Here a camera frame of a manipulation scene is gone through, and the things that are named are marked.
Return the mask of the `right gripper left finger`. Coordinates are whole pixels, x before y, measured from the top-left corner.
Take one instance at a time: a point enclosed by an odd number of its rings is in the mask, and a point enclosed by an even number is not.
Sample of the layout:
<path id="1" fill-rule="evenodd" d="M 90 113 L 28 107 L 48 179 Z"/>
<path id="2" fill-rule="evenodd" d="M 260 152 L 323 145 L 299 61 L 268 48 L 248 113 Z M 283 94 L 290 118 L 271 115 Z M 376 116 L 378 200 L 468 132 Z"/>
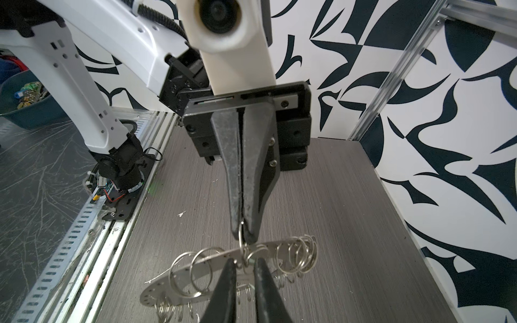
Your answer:
<path id="1" fill-rule="evenodd" d="M 236 265 L 232 258 L 226 261 L 211 300 L 200 323 L 234 323 L 236 321 Z"/>

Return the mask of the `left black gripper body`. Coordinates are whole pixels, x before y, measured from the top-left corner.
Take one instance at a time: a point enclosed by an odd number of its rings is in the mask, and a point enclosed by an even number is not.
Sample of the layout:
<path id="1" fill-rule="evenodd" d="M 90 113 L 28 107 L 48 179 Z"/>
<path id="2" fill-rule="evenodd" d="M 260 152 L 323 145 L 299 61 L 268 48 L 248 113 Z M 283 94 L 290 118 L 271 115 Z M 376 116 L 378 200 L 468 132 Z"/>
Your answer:
<path id="1" fill-rule="evenodd" d="M 218 110 L 244 108 L 264 100 L 276 110 L 277 139 L 282 172 L 302 170 L 307 166 L 312 117 L 311 92 L 305 82 L 262 87 L 219 96 L 205 96 L 189 101 L 183 114 L 183 125 L 200 157 L 211 165 L 220 156 L 211 124 Z"/>

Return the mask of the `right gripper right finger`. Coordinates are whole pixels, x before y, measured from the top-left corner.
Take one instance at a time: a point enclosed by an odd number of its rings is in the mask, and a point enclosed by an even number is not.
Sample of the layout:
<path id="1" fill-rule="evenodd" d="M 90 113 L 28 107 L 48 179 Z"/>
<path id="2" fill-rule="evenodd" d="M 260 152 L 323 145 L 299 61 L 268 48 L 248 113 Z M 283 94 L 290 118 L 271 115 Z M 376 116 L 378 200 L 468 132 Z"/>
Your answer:
<path id="1" fill-rule="evenodd" d="M 254 264 L 254 289 L 257 322 L 293 322 L 263 258 Z"/>

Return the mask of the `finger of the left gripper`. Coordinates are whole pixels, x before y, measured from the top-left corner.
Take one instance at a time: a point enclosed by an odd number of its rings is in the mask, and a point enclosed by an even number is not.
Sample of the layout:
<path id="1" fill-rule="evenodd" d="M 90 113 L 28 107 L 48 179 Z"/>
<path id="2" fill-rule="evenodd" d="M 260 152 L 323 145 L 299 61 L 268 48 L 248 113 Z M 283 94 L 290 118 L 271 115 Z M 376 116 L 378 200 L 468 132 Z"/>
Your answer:
<path id="1" fill-rule="evenodd" d="M 275 107 L 259 102 L 245 108 L 242 120 L 242 219 L 244 241 L 259 239 L 265 204 L 278 178 L 280 167 L 271 166 L 280 158 L 277 146 Z"/>
<path id="2" fill-rule="evenodd" d="M 214 112 L 211 116 L 211 125 L 226 169 L 230 229 L 237 240 L 242 220 L 242 144 L 239 112 L 237 109 Z"/>

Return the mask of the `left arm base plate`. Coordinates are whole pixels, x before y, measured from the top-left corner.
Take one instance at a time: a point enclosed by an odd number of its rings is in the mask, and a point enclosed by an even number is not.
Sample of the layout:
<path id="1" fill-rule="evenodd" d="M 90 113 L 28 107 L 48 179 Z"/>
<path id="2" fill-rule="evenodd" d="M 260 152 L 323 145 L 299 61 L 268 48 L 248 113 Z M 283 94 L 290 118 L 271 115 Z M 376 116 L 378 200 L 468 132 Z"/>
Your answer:
<path id="1" fill-rule="evenodd" d="M 130 180 L 138 180 L 135 186 L 128 189 L 120 188 L 112 180 L 103 178 L 98 182 L 96 195 L 104 197 L 105 202 L 102 206 L 101 220 L 107 222 L 127 222 L 132 217 L 139 203 L 140 197 L 144 192 L 144 187 L 151 179 L 152 168 L 157 162 L 161 162 L 163 155 L 158 150 L 155 153 L 146 153 L 139 160 L 129 177 Z"/>

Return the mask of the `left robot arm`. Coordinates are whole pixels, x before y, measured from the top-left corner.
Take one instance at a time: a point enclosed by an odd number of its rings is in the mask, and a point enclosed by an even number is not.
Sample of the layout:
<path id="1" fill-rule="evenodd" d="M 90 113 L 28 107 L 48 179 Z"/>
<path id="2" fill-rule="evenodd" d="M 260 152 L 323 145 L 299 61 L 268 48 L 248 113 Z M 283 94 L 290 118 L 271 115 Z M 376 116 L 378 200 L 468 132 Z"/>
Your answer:
<path id="1" fill-rule="evenodd" d="M 92 74 L 128 68 L 182 119 L 201 157 L 222 158 L 231 231 L 253 244 L 280 173 L 306 166 L 310 88 L 277 83 L 268 1 L 177 1 L 176 12 L 143 1 L 2 1 L 1 49 L 43 83 L 123 194 L 144 183 L 145 152 Z"/>

